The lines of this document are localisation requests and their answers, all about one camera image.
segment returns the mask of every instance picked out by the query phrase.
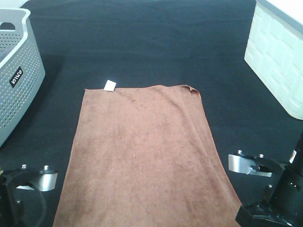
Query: black label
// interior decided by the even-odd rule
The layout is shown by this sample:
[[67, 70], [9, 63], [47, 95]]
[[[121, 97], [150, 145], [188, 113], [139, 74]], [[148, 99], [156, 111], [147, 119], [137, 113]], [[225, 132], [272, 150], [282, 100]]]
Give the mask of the black label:
[[23, 75], [23, 70], [19, 66], [18, 70], [15, 72], [13, 77], [9, 80], [10, 85], [14, 87], [18, 83], [22, 75]]

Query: gray laundry basket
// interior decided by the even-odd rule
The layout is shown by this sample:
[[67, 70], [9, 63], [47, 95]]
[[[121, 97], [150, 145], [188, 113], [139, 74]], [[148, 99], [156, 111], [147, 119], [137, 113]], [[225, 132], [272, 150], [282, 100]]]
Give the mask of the gray laundry basket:
[[0, 146], [33, 101], [45, 70], [29, 22], [27, 9], [0, 8], [0, 22], [15, 29], [0, 29]]

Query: silver metal plate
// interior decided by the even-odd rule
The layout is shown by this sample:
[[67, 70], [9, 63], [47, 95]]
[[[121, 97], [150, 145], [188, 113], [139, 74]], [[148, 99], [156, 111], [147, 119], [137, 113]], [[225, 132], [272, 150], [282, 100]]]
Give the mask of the silver metal plate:
[[272, 173], [256, 171], [252, 166], [257, 166], [256, 162], [252, 159], [240, 157], [238, 155], [228, 155], [228, 169], [230, 171], [247, 175], [272, 176]]
[[[55, 188], [56, 181], [57, 181], [58, 173], [55, 174], [43, 174], [38, 178], [31, 181], [33, 185], [35, 185], [40, 191], [46, 192], [50, 191]], [[29, 186], [19, 186], [18, 189], [25, 189], [25, 190], [33, 190]]]

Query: dark surface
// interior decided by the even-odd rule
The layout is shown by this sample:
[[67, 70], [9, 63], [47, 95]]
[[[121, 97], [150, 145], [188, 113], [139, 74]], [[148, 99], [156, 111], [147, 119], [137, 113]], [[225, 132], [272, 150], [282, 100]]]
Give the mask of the dark surface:
[[[26, 163], [58, 169], [44, 192], [51, 227], [68, 165], [85, 88], [188, 84], [201, 92], [227, 175], [244, 204], [261, 199], [270, 178], [228, 171], [242, 149], [288, 160], [303, 129], [243, 60], [254, 0], [34, 0], [25, 6], [45, 66], [42, 86], [0, 148], [3, 169]], [[41, 205], [25, 201], [32, 226]]]

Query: plastic basket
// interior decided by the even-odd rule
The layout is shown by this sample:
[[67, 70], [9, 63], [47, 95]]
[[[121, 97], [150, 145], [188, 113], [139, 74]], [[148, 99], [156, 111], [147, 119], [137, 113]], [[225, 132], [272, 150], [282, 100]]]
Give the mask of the plastic basket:
[[0, 62], [0, 146], [33, 101], [45, 76], [27, 9], [0, 8], [0, 51], [11, 50]]
[[245, 61], [281, 106], [303, 120], [302, 1], [257, 0]]

